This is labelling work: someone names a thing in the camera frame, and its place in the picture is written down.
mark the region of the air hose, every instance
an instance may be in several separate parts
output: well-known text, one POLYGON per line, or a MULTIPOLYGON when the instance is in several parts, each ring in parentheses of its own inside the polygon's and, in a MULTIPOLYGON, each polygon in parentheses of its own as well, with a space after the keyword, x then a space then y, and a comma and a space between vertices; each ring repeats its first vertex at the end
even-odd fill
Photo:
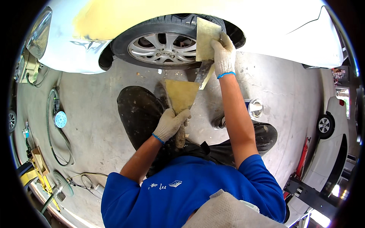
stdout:
POLYGON ((66 135, 63 133, 61 128, 59 128, 55 125, 55 128, 61 134, 62 138, 64 139, 64 141, 67 145, 67 148, 70 151, 69 161, 66 164, 61 164, 61 162, 58 160, 56 154, 54 153, 54 150, 53 150, 53 147, 52 147, 52 142, 51 142, 51 137, 49 135, 49 103, 50 103, 50 100, 52 100, 51 116, 52 116, 52 119, 54 119, 56 113, 59 111, 58 89, 59 89, 59 84, 61 83, 61 78, 62 78, 62 71, 60 71, 59 74, 58 74, 58 80, 57 80, 56 87, 52 88, 51 91, 49 92, 49 96, 48 96, 48 100, 47 100, 47 109, 46 109, 46 125, 47 125, 48 142, 49 142, 49 146, 51 147, 51 151, 52 151, 52 154, 53 154, 54 158, 56 159, 57 163, 60 166, 68 167, 70 165, 75 164, 75 159, 73 158, 73 155, 72 155, 72 147, 71 147, 71 144, 70 144, 69 140, 67 139, 66 135))

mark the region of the white car in background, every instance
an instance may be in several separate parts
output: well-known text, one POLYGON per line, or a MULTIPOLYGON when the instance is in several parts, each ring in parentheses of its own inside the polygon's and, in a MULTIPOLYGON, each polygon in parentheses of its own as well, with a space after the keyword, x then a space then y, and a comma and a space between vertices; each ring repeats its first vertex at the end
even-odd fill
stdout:
POLYGON ((237 51, 333 68, 347 58, 325 2, 204 0, 51 0, 26 37, 39 62, 55 70, 97 74, 114 55, 158 69, 198 68, 196 18, 222 26, 237 51))
MULTIPOLYGON (((329 196, 342 174, 349 151, 349 127, 343 100, 330 97, 326 114, 317 121, 317 132, 320 140, 302 182, 329 196)), ((284 224, 291 227, 311 209, 297 197, 291 197, 284 224)))

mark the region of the hose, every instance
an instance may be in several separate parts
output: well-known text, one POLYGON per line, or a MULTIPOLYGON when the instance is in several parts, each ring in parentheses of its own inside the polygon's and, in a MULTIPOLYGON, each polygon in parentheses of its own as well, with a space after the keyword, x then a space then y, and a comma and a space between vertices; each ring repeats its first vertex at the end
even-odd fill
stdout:
POLYGON ((64 141, 67 145, 67 148, 70 151, 69 161, 66 164, 62 164, 58 160, 56 154, 54 153, 54 150, 53 150, 53 147, 52 147, 52 142, 51 142, 51 137, 50 137, 50 134, 49 134, 49 103, 50 103, 50 100, 52 99, 51 117, 53 119, 54 115, 56 113, 56 110, 54 110, 55 102, 56 102, 56 100, 59 100, 59 95, 58 95, 57 89, 59 88, 59 84, 61 83, 61 78, 62 78, 62 71, 60 71, 60 73, 58 74, 58 80, 57 80, 56 87, 52 88, 51 91, 49 92, 49 96, 48 96, 48 99, 47 99, 47 108, 46 108, 46 125, 47 125, 48 142, 49 142, 49 146, 51 147, 51 151, 52 151, 52 154, 53 154, 54 158, 56 159, 57 163, 60 166, 68 167, 70 165, 75 164, 75 159, 73 158, 73 155, 72 155, 72 147, 71 147, 71 144, 70 144, 69 140, 67 139, 64 132, 56 126, 57 131, 61 134, 62 138, 64 139, 64 141))
POLYGON ((52 200, 57 196, 58 193, 59 192, 52 193, 52 195, 48 198, 48 200, 43 205, 43 207, 41 209, 41 214, 43 214, 45 212, 45 210, 47 209, 48 205, 52 202, 52 200))

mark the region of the white work glove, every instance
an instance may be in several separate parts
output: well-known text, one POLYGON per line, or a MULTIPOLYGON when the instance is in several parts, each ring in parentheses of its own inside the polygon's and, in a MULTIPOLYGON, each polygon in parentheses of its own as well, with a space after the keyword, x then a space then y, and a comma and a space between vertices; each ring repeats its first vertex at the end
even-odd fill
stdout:
POLYGON ((236 61, 236 48, 231 39, 225 33, 220 34, 220 42, 212 40, 210 45, 214 49, 215 75, 217 78, 223 77, 225 74, 234 74, 234 62, 236 61))
POLYGON ((184 111, 180 112, 177 116, 175 116, 175 112, 172 108, 166 109, 165 112, 162 114, 160 121, 158 122, 156 130, 152 133, 152 135, 160 140, 163 144, 169 138, 174 136, 177 130, 180 128, 181 124, 188 126, 188 120, 190 119, 190 110, 185 109, 184 111))

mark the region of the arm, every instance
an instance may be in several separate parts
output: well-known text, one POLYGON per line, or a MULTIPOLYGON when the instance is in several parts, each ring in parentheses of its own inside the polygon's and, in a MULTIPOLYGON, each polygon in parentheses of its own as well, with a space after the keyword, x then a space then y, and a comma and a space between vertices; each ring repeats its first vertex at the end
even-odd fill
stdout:
POLYGON ((162 143, 154 136, 151 136, 138 148, 119 174, 141 183, 161 146, 162 143))
POLYGON ((191 118, 190 110, 186 109, 175 116, 172 108, 166 109, 158 122, 156 130, 142 146, 134 153, 129 161, 123 166, 120 175, 137 182, 142 182, 146 176, 153 160, 155 159, 160 147, 176 134, 182 123, 191 118))
POLYGON ((251 155, 258 154, 255 131, 234 73, 235 47, 227 34, 222 33, 223 46, 212 40, 215 71, 222 91, 224 116, 233 156, 238 169, 251 155))

